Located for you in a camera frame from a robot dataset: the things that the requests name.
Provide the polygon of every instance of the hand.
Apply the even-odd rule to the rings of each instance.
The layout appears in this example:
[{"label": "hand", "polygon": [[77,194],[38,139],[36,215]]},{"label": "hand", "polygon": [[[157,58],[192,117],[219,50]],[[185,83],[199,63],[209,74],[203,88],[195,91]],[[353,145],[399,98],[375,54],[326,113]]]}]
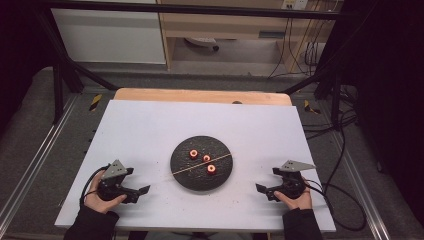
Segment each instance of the hand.
[{"label": "hand", "polygon": [[122,201],[127,198],[127,195],[121,195],[110,201],[103,201],[99,195],[97,195],[97,187],[99,186],[102,175],[105,171],[100,171],[96,176],[94,176],[93,181],[91,181],[89,194],[85,198],[84,205],[97,211],[99,213],[106,214],[112,208],[118,206]]},{"label": "hand", "polygon": [[281,192],[275,191],[274,195],[280,199],[280,201],[284,202],[290,210],[300,208],[303,209],[312,209],[312,199],[311,199],[311,189],[306,187],[303,191],[302,195],[296,199],[291,199],[284,195]]}]

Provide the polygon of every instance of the aluminum rail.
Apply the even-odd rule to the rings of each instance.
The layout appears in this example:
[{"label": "aluminum rail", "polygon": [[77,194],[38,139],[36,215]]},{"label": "aluminum rail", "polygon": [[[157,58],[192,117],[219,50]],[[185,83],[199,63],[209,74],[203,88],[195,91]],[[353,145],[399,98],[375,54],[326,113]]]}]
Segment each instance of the aluminum rail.
[{"label": "aluminum rail", "polygon": [[[324,114],[327,122],[330,122],[330,110],[326,103],[319,102],[321,111]],[[333,138],[337,144],[339,151],[341,152],[343,140],[339,132],[332,131]],[[377,210],[374,200],[368,191],[367,185],[361,177],[349,150],[345,148],[343,156],[343,166],[346,169],[346,174],[352,184],[353,190],[358,197],[359,202],[362,204],[367,215],[368,225],[376,240],[389,240],[390,235],[387,231],[386,225]]]},{"label": "aluminum rail", "polygon": [[72,96],[69,98],[68,102],[65,105],[64,114],[62,118],[59,120],[59,122],[56,125],[53,125],[51,127],[49,133],[47,134],[46,138],[44,139],[43,143],[41,144],[40,148],[38,149],[31,163],[29,164],[27,170],[23,174],[15,190],[10,195],[9,199],[7,200],[7,203],[1,210],[0,239],[2,239],[3,236],[5,235],[6,230],[9,227],[9,224],[12,222],[12,219],[15,216],[16,212],[18,211],[19,206],[23,202],[32,183],[37,177],[37,174],[40,171],[41,167],[43,166],[43,163],[46,160],[47,156],[49,155],[50,150],[52,149],[56,139],[58,138],[69,116],[71,115],[71,112],[74,108],[74,104],[76,100],[78,99],[78,97],[79,97],[78,94],[72,94]]}]

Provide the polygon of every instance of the white tabletop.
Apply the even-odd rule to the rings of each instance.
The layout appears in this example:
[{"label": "white tabletop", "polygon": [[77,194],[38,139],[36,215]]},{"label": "white tabletop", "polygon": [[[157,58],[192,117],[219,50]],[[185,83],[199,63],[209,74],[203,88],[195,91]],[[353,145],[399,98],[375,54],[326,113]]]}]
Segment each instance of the white tabletop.
[{"label": "white tabletop", "polygon": [[[194,192],[171,175],[170,158],[179,143],[205,135],[222,141],[233,154],[233,171],[219,188]],[[70,227],[89,176],[120,159],[133,167],[124,187],[151,185],[137,204],[121,204],[117,229],[173,231],[281,231],[288,208],[269,202],[255,183],[273,187],[272,174],[286,160],[313,164],[295,107],[112,100],[81,165],[55,225]],[[316,170],[302,171],[320,182]],[[312,191],[322,231],[335,231],[324,199]]]}]

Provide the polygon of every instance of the white cabinet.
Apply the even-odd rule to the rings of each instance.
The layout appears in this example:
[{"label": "white cabinet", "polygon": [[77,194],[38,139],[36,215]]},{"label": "white cabinet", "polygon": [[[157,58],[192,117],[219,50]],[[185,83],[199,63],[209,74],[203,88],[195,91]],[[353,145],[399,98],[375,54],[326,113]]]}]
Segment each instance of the white cabinet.
[{"label": "white cabinet", "polygon": [[75,61],[165,64],[157,13],[68,9],[52,12],[68,54]]}]

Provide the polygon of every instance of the handheld controller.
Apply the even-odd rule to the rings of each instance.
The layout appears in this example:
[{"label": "handheld controller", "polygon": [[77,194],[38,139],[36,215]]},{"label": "handheld controller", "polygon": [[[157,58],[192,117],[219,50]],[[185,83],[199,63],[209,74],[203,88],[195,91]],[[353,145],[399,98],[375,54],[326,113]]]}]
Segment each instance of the handheld controller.
[{"label": "handheld controller", "polygon": [[288,160],[281,168],[272,169],[272,172],[275,175],[281,176],[281,179],[283,180],[283,183],[280,186],[267,188],[256,184],[256,190],[265,194],[268,201],[280,201],[274,195],[274,191],[279,191],[291,199],[296,199],[302,195],[306,188],[300,171],[314,168],[314,165]]},{"label": "handheld controller", "polygon": [[137,203],[138,197],[149,192],[150,185],[138,190],[123,187],[122,181],[131,175],[134,168],[125,168],[119,160],[115,160],[105,171],[97,189],[97,194],[103,201],[110,201],[126,194],[122,203]]}]

